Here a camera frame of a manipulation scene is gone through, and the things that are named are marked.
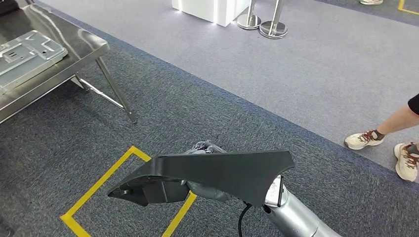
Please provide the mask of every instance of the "white sneaker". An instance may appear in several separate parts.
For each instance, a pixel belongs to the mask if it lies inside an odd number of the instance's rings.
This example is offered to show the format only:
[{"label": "white sneaker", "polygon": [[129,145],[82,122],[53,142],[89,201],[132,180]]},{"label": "white sneaker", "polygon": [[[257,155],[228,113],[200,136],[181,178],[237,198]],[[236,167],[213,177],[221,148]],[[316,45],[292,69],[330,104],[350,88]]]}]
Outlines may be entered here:
[{"label": "white sneaker", "polygon": [[360,0],[359,2],[364,5],[379,5],[383,0]]},{"label": "white sneaker", "polygon": [[345,145],[352,150],[360,150],[366,146],[378,146],[384,141],[377,138],[377,134],[373,131],[356,133],[345,139]]},{"label": "white sneaker", "polygon": [[415,146],[413,143],[398,144],[394,147],[394,155],[397,157],[396,172],[400,178],[413,182],[418,175],[418,159],[416,154],[409,154],[407,148]]}]

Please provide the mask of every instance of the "black plastic part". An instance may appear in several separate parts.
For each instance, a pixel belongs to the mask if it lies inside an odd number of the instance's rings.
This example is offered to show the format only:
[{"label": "black plastic part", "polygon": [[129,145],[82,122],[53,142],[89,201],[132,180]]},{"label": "black plastic part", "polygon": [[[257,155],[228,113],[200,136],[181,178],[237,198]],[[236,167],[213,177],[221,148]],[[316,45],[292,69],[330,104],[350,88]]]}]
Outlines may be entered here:
[{"label": "black plastic part", "polygon": [[151,159],[108,194],[142,206],[185,200],[189,189],[181,180],[229,193],[263,206],[273,180],[294,167],[290,152],[173,155]]}]

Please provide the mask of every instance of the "yellow tape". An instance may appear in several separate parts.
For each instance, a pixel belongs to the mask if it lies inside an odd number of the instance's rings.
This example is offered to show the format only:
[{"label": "yellow tape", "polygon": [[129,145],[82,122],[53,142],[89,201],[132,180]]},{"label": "yellow tape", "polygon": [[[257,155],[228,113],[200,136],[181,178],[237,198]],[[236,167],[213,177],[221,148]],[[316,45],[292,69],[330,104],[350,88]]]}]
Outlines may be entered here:
[{"label": "yellow tape", "polygon": [[[76,203],[62,216],[60,216],[61,220],[72,230],[78,237],[91,237],[83,227],[75,221],[73,215],[80,209],[83,204],[102,186],[103,183],[111,175],[128,159],[129,156],[132,154],[138,156],[143,161],[147,162],[151,158],[139,150],[137,147],[132,146],[125,152],[116,162],[112,165],[111,168],[106,171],[102,177],[78,200]],[[179,212],[175,215],[173,220],[170,222],[169,226],[167,227],[166,231],[163,233],[163,237],[170,237],[173,232],[176,230],[177,226],[179,225],[180,221],[183,219],[193,202],[195,201],[196,195],[193,193],[189,194],[188,199],[185,201],[183,206],[180,208]]]},{"label": "yellow tape", "polygon": [[408,12],[408,13],[411,13],[411,14],[419,15],[419,12],[407,10],[407,9],[404,8],[404,6],[405,6],[405,0],[400,0],[399,1],[399,7],[398,7],[400,11],[405,11],[405,12]]},{"label": "yellow tape", "polygon": [[189,208],[192,206],[196,199],[196,195],[189,192],[189,197],[183,204],[183,206],[180,208],[179,212],[174,216],[173,220],[169,224],[166,231],[163,233],[162,237],[170,237],[174,230],[176,230],[177,226],[179,225],[180,221],[182,221],[185,214],[188,212]]},{"label": "yellow tape", "polygon": [[78,237],[90,237],[72,216],[64,214],[60,218]]}]

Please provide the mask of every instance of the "black shorts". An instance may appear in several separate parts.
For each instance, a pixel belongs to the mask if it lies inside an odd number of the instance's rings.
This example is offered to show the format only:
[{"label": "black shorts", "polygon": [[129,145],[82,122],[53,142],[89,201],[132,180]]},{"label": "black shorts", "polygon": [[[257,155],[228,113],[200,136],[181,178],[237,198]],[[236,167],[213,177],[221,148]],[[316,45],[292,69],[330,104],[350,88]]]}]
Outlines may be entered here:
[{"label": "black shorts", "polygon": [[415,114],[419,115],[419,94],[410,99],[407,104]]}]

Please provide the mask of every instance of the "gray carpet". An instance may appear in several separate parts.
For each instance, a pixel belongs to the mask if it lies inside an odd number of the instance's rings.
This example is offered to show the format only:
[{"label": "gray carpet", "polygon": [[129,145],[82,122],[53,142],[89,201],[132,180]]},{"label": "gray carpet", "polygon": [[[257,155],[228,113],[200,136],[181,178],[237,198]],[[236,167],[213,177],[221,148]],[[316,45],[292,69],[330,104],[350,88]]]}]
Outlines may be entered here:
[{"label": "gray carpet", "polygon": [[[406,85],[418,78],[419,15],[397,10],[396,0],[333,1],[370,14],[286,0],[281,20],[289,35],[281,40],[179,14],[168,0],[43,1],[339,145],[418,93]],[[268,20],[274,3],[259,0],[255,11]],[[360,154],[394,170],[394,145],[416,140],[418,132],[393,134]]]},{"label": "gray carpet", "polygon": [[[74,236],[64,214],[131,146],[150,156],[180,153],[210,139],[228,151],[290,150],[286,185],[343,236],[414,237],[416,183],[240,97],[87,25],[111,43],[104,58],[134,107],[118,108],[67,83],[0,125],[0,214],[16,237]],[[95,65],[81,76],[110,93]],[[182,203],[147,208],[106,197],[142,164],[131,157],[75,214],[93,237],[159,237]],[[244,205],[198,198],[175,237],[237,235]],[[260,210],[245,236],[281,236]]]}]

